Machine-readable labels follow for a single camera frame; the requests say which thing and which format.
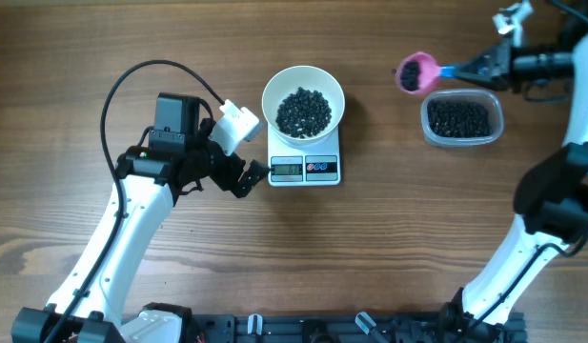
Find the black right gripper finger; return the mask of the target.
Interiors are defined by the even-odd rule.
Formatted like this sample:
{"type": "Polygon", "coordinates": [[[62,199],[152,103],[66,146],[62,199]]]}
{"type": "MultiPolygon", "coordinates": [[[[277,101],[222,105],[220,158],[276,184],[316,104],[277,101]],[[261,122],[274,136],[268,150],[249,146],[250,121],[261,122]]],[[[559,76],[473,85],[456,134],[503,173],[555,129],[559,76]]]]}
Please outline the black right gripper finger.
{"type": "Polygon", "coordinates": [[[492,79],[501,76],[499,47],[491,47],[471,60],[455,67],[454,77],[458,79],[492,79]]]}
{"type": "Polygon", "coordinates": [[[508,80],[502,76],[481,76],[472,74],[471,76],[466,76],[465,80],[471,84],[491,91],[508,90],[508,80]]]}

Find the pink scoop with blue handle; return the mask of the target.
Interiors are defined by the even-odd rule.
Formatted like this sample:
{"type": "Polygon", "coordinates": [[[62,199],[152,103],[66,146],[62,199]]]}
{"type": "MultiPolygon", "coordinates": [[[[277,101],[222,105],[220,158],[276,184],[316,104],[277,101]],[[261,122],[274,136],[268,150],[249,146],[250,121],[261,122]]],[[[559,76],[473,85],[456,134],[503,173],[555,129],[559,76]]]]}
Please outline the pink scoop with blue handle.
{"type": "Polygon", "coordinates": [[[418,51],[404,58],[396,68],[395,84],[412,95],[425,95],[441,79],[453,79],[456,65],[439,65],[434,57],[418,51]]]}

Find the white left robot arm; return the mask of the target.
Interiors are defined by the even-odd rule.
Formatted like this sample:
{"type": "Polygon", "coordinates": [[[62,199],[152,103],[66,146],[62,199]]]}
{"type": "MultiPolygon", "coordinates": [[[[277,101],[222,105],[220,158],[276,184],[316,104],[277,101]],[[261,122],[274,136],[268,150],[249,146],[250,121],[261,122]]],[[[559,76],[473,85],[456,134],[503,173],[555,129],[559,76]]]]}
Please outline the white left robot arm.
{"type": "Polygon", "coordinates": [[[91,240],[42,310],[22,309],[11,327],[15,342],[199,342],[191,309],[151,303],[129,322],[126,298],[149,244],[177,200],[210,178],[242,198],[267,174],[235,149],[252,140],[261,121],[226,100],[219,120],[202,118],[205,100],[161,93],[154,123],[112,166],[110,203],[91,240]]]}

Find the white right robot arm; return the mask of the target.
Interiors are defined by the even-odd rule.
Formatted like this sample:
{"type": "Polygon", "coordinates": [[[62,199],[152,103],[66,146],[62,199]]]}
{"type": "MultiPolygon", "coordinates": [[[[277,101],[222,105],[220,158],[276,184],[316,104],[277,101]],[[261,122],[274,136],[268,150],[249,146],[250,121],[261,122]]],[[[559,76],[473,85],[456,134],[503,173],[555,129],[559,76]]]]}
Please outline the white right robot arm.
{"type": "Polygon", "coordinates": [[[439,315],[443,341],[493,341],[512,308],[557,256],[575,256],[588,242],[588,33],[562,62],[547,57],[531,64],[514,60],[517,81],[562,71],[574,80],[569,124],[562,146],[530,169],[517,186],[511,229],[493,257],[439,315]]]}

